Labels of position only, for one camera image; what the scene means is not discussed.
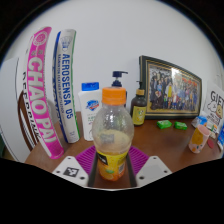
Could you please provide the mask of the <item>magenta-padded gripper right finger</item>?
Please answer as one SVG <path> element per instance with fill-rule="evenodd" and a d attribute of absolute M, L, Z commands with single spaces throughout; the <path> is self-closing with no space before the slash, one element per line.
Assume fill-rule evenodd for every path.
<path fill-rule="evenodd" d="M 143 187 L 171 174 L 158 156 L 148 156 L 135 147 L 128 152 L 127 167 L 132 187 Z"/>

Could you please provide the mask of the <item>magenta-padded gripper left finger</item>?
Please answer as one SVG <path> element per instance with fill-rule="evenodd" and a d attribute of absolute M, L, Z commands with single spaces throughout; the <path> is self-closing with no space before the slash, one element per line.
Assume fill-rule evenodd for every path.
<path fill-rule="evenodd" d="M 92 187 L 95 182 L 97 154 L 94 146 L 76 157 L 67 156 L 55 168 L 53 174 L 82 187 Z"/>

